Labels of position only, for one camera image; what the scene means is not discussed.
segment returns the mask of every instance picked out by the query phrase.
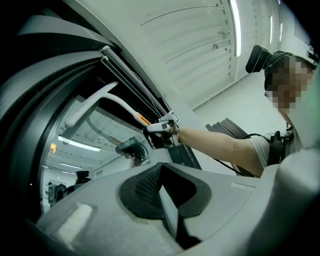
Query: person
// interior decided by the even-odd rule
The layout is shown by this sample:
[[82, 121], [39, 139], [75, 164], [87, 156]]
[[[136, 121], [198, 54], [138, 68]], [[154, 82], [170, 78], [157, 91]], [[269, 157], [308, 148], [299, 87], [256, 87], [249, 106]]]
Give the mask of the person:
[[[277, 51], [273, 55], [262, 51], [254, 53], [247, 64], [247, 72], [265, 70], [265, 96], [270, 99], [288, 125], [290, 131], [281, 132], [293, 134], [285, 155], [292, 154], [302, 148], [302, 143], [288, 114], [295, 107], [301, 93], [311, 85], [315, 67], [307, 60], [289, 52]], [[270, 153], [270, 139], [275, 132], [263, 136], [253, 136], [249, 139], [235, 139], [226, 134], [195, 130], [181, 127], [177, 134], [179, 141], [214, 159], [240, 166], [256, 177], [260, 177], [267, 166]]]

